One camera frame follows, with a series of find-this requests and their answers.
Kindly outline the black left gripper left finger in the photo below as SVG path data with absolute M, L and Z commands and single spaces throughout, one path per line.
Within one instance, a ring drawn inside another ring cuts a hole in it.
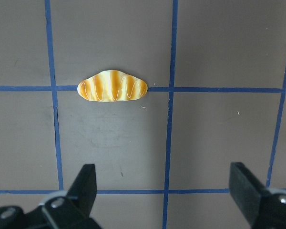
M 85 164 L 68 191 L 49 194 L 34 210 L 0 207 L 0 229 L 100 229 L 90 217 L 97 195 L 94 164 Z

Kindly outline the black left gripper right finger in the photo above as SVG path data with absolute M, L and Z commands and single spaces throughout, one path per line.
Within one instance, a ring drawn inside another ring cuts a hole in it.
M 252 229 L 286 229 L 286 190 L 265 187 L 243 163 L 232 162 L 229 192 Z

